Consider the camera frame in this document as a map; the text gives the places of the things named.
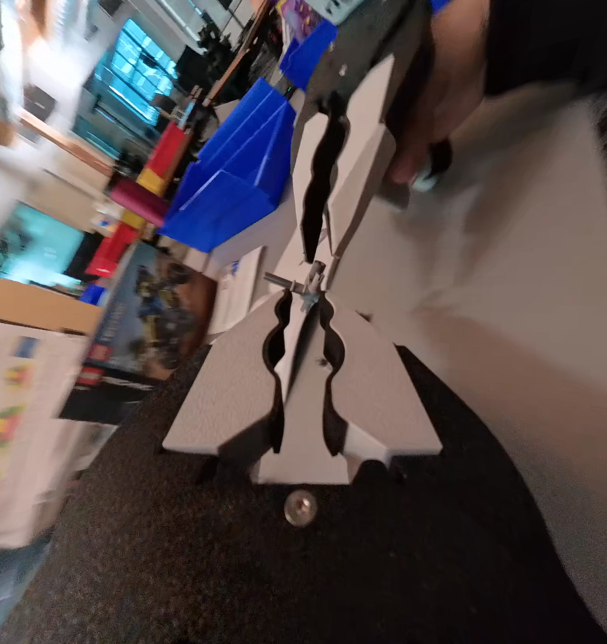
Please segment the white printed box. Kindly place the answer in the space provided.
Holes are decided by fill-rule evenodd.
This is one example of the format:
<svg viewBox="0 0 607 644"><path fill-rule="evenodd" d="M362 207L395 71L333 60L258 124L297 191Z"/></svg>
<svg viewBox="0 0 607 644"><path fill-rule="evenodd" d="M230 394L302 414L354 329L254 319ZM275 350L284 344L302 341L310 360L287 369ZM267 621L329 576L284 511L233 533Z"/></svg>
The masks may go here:
<svg viewBox="0 0 607 644"><path fill-rule="evenodd" d="M0 549L52 527L95 426L59 417L89 339L0 322Z"/></svg>

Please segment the blue bin with label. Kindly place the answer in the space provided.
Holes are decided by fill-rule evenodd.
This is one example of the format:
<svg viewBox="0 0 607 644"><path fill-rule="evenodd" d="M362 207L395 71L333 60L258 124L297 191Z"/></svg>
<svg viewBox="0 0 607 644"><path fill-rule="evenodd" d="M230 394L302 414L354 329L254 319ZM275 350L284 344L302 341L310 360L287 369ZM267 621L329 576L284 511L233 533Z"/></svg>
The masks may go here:
<svg viewBox="0 0 607 644"><path fill-rule="evenodd" d="M334 42L338 27L324 20L299 43L291 41L279 64L283 76L297 89L305 92L322 55Z"/></svg>

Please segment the car lego set box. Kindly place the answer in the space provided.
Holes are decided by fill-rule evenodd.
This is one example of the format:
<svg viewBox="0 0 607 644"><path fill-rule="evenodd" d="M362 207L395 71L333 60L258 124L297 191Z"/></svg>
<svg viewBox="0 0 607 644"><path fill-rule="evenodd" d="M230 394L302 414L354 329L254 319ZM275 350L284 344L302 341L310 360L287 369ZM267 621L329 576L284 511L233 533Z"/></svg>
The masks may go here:
<svg viewBox="0 0 607 644"><path fill-rule="evenodd" d="M203 342L216 291L213 279L137 242L118 267L76 384L147 391L166 380Z"/></svg>

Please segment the person's right hand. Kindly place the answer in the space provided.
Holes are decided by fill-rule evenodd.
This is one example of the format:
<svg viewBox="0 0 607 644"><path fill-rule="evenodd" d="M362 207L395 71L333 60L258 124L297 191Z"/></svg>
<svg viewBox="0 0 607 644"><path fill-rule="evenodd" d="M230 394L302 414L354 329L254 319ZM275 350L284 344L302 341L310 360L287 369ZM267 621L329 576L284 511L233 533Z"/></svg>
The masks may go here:
<svg viewBox="0 0 607 644"><path fill-rule="evenodd" d="M434 64L389 166L392 183L413 182L430 146L448 139L481 103L489 16L490 1L451 1L432 16Z"/></svg>

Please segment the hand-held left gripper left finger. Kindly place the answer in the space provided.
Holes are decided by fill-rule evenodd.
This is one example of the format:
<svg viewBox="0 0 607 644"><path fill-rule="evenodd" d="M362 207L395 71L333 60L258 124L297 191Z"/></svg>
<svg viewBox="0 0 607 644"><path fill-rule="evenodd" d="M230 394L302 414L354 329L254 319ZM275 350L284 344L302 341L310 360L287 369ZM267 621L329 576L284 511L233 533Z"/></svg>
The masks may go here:
<svg viewBox="0 0 607 644"><path fill-rule="evenodd" d="M163 448L215 457L279 453L284 433L282 385L290 292L280 291L209 348Z"/></svg>

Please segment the maroon cylinder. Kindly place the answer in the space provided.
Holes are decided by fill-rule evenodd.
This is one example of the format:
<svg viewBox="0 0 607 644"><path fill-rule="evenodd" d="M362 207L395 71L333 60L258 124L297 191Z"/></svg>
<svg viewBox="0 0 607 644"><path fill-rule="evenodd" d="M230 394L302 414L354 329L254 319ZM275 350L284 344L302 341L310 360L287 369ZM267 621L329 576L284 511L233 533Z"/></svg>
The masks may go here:
<svg viewBox="0 0 607 644"><path fill-rule="evenodd" d="M128 176L114 174L106 186L106 194L116 204L157 228L163 227L170 204Z"/></svg>

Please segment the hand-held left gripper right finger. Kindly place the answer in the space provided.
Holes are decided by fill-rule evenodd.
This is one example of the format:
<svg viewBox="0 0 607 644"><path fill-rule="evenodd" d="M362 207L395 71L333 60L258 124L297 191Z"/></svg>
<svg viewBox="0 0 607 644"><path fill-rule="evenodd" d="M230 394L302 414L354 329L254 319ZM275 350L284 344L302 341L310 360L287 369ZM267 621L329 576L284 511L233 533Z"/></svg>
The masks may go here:
<svg viewBox="0 0 607 644"><path fill-rule="evenodd" d="M328 295L320 325L331 366L322 411L329 453L358 462L440 454L443 444L396 345Z"/></svg>

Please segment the person's right forearm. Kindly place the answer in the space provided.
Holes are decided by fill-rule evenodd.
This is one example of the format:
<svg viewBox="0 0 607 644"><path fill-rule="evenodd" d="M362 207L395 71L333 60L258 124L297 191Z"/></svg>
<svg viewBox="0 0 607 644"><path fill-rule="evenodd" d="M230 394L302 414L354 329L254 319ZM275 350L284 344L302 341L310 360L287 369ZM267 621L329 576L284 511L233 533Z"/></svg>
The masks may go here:
<svg viewBox="0 0 607 644"><path fill-rule="evenodd" d="M491 1L485 95L557 82L607 92L607 1Z"/></svg>

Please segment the large empty blue bin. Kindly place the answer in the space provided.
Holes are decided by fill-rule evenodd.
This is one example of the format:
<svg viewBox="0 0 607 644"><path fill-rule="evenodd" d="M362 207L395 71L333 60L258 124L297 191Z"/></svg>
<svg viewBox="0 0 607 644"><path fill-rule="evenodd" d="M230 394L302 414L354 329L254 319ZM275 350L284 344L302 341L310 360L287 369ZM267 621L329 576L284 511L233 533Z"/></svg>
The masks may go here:
<svg viewBox="0 0 607 644"><path fill-rule="evenodd" d="M296 112L258 79L187 166L161 236L210 253L279 206Z"/></svg>

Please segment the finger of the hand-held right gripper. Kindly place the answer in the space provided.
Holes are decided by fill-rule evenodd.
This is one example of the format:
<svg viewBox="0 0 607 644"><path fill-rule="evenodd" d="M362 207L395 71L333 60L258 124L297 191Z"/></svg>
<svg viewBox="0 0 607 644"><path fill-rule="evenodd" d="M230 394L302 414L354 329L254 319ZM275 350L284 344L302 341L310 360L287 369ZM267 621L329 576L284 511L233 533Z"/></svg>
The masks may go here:
<svg viewBox="0 0 607 644"><path fill-rule="evenodd" d="M393 54L377 63L348 101L347 140L338 156L336 178L327 199L334 258L344 254L395 151L395 139L385 124L394 63Z"/></svg>
<svg viewBox="0 0 607 644"><path fill-rule="evenodd" d="M337 95L318 104L303 126L292 172L295 212L304 261L313 263L334 185L336 163L347 140L345 105Z"/></svg>

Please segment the brown cardboard box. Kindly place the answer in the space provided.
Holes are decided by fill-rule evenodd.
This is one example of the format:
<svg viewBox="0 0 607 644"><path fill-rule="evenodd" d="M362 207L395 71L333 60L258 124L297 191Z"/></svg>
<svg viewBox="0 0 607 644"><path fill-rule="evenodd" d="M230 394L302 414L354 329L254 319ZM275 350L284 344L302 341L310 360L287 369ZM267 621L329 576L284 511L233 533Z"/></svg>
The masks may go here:
<svg viewBox="0 0 607 644"><path fill-rule="evenodd" d="M0 323L91 337L103 315L102 308L70 296L0 279Z"/></svg>

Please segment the grey lego axle assembly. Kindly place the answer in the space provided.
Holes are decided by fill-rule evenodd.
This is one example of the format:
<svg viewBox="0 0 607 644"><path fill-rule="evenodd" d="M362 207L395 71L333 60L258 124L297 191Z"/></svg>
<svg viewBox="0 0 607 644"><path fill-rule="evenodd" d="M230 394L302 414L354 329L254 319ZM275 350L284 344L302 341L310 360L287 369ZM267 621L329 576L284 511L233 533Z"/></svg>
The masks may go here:
<svg viewBox="0 0 607 644"><path fill-rule="evenodd" d="M326 264L314 261L303 283L278 276L271 272L264 272L263 279L269 284L277 286L301 299L301 311L308 313L319 301L322 295L322 285L325 277Z"/></svg>

